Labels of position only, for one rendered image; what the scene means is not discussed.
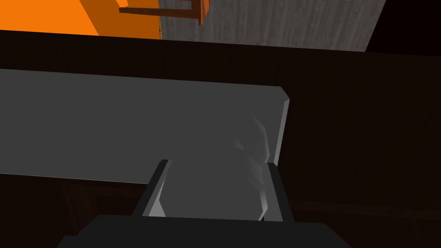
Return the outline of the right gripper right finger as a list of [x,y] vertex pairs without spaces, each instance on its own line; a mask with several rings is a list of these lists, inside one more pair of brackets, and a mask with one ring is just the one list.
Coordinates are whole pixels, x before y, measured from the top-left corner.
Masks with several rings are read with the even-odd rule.
[[283,187],[278,167],[270,163],[261,163],[264,197],[262,215],[259,221],[293,223],[294,218]]

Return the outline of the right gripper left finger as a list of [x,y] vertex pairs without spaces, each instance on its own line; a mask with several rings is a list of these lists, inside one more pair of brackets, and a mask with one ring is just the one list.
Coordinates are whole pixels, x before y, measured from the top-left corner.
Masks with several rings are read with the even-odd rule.
[[162,188],[165,183],[168,170],[171,166],[171,160],[161,160],[156,167],[146,190],[142,194],[132,215],[148,217],[165,217],[164,210],[160,203]]

